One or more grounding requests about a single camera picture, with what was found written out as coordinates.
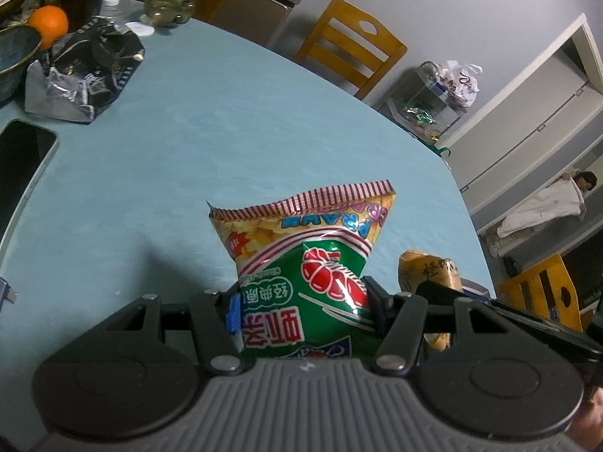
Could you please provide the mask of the yellow peanut snack bag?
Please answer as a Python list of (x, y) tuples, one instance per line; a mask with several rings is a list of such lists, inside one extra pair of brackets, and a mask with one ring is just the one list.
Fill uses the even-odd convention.
[(427, 326), (423, 332), (425, 357), (434, 356), (451, 345), (456, 331), (454, 301), (462, 296), (459, 270), (450, 258), (416, 250), (399, 257), (399, 286), (428, 302)]

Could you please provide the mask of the green prawn cracker bag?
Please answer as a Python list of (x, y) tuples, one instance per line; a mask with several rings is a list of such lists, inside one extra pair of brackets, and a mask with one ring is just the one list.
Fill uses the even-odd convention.
[(395, 199), (384, 180), (211, 207), (237, 269), (245, 357), (367, 358), (376, 351), (361, 274)]

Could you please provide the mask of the yellow wooden chair near door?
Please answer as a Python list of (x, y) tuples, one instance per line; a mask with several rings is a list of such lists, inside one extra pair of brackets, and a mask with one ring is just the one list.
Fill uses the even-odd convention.
[(498, 299), (581, 333), (579, 298), (560, 254), (554, 254), (497, 287)]

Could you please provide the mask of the person in white clothes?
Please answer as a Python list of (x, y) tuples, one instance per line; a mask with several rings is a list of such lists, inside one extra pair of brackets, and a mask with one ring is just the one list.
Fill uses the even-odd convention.
[(506, 246), (529, 238), (551, 221), (563, 217), (582, 218), (587, 212), (585, 194), (596, 188), (598, 178), (590, 170), (566, 170), (548, 187), (512, 209), (487, 236), (488, 252), (502, 257)]

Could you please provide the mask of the white plastic bag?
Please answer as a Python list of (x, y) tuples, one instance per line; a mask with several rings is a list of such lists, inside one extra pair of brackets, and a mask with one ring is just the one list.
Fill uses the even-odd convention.
[(478, 77), (483, 72), (478, 64), (447, 60), (438, 65), (438, 83), (444, 86), (454, 106), (468, 110), (479, 93)]

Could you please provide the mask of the black smartphone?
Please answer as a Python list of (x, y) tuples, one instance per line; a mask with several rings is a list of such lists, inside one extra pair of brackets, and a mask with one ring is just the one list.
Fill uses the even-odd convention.
[(1, 132), (1, 255), (33, 188), (58, 148), (55, 132), (14, 119)]

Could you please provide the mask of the grey cabinet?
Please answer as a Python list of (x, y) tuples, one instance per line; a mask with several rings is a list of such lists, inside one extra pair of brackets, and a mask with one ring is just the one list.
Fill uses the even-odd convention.
[(208, 21), (214, 27), (270, 48), (302, 0), (224, 0)]

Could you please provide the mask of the glass jar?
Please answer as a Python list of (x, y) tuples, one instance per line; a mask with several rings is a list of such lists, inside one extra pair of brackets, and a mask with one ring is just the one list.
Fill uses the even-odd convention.
[(144, 0), (144, 13), (154, 27), (177, 27), (194, 15), (196, 0)]

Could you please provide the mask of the orange fruit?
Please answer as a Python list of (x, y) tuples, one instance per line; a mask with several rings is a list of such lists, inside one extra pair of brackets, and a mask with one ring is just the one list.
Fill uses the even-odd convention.
[(69, 31), (69, 19), (58, 6), (45, 5), (36, 9), (28, 19), (28, 25), (42, 37), (41, 50), (47, 50)]

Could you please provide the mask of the dark ceramic bowl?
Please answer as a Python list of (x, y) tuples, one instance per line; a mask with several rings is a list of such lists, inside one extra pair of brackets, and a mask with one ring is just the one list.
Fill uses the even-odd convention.
[(7, 27), (0, 35), (0, 102), (17, 91), (31, 60), (40, 50), (41, 34), (27, 24)]

